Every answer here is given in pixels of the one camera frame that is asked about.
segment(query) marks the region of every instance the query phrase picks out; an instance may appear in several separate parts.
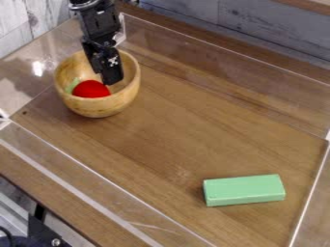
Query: wooden table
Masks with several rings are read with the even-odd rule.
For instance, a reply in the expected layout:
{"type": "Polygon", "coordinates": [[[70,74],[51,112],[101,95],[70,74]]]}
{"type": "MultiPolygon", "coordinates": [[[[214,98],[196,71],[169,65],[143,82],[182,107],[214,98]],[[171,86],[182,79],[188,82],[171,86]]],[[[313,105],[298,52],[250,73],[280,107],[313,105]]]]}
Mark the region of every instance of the wooden table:
{"type": "MultiPolygon", "coordinates": [[[[210,44],[181,34],[184,28],[201,38],[201,30],[178,27],[177,22],[131,8],[125,11],[155,23],[171,23],[167,27],[178,31],[127,16],[129,40],[122,48],[137,57],[143,78],[133,106],[111,118],[86,119],[65,107],[51,87],[12,120],[216,246],[285,246],[328,145],[321,138],[330,124],[326,70],[293,64],[266,50],[248,49],[246,44],[218,47],[226,38],[214,40],[205,33],[205,40],[216,41],[210,44]],[[309,69],[304,76],[297,65],[309,69]],[[281,175],[284,202],[205,206],[206,178],[264,174],[281,175]]],[[[51,37],[54,46],[61,43],[71,52],[81,35],[71,20],[39,42],[50,43],[51,37]],[[67,37],[73,43],[65,46],[67,37]]],[[[43,78],[50,80],[51,75],[53,70],[46,70],[43,78]]],[[[23,146],[39,150],[29,142],[23,146]]],[[[147,245],[4,147],[0,155],[3,176],[94,243],[147,245]]],[[[111,202],[82,170],[42,153],[37,158],[91,198],[111,202]]],[[[166,246],[174,246],[175,236],[162,238],[166,246]]]]}

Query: black cable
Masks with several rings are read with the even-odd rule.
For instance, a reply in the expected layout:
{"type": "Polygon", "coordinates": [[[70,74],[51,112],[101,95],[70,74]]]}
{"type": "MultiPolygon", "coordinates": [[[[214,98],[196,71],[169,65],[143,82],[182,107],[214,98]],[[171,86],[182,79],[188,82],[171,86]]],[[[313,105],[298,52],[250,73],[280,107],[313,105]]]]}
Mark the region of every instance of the black cable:
{"type": "Polygon", "coordinates": [[[3,228],[2,226],[0,226],[0,232],[4,232],[6,236],[8,237],[10,247],[17,247],[15,239],[14,239],[11,232],[6,228],[3,228]]]}

